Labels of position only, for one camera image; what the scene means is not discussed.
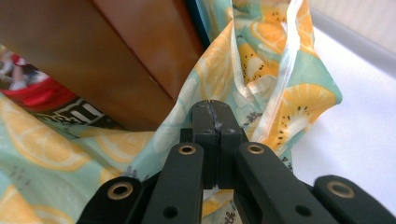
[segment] wooden surface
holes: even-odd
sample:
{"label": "wooden surface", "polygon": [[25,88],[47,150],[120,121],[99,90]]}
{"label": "wooden surface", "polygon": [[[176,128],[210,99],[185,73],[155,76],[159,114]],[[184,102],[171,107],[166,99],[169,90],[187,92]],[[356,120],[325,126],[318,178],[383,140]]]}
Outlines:
{"label": "wooden surface", "polygon": [[[165,36],[171,34],[160,29],[150,41],[145,41],[148,31],[136,35],[134,29],[125,28],[132,21],[107,18],[106,10],[101,12],[99,5],[108,10],[122,8],[119,5],[107,8],[101,0],[95,3],[88,0],[1,1],[0,43],[127,128],[155,130],[171,110],[200,50],[193,49],[195,56],[183,59],[188,65],[177,74],[179,68],[172,64],[172,60],[178,57],[179,49],[172,49],[172,44],[168,43],[170,49],[165,50],[168,55],[161,55],[163,51],[155,49],[163,45],[152,41],[156,37],[166,39]],[[143,16],[140,10],[134,12],[136,16]],[[134,54],[132,48],[135,46],[139,47],[136,51],[140,58]],[[155,54],[147,53],[145,49],[155,51]]]}
{"label": "wooden surface", "polygon": [[184,0],[92,1],[175,101],[204,53]]}

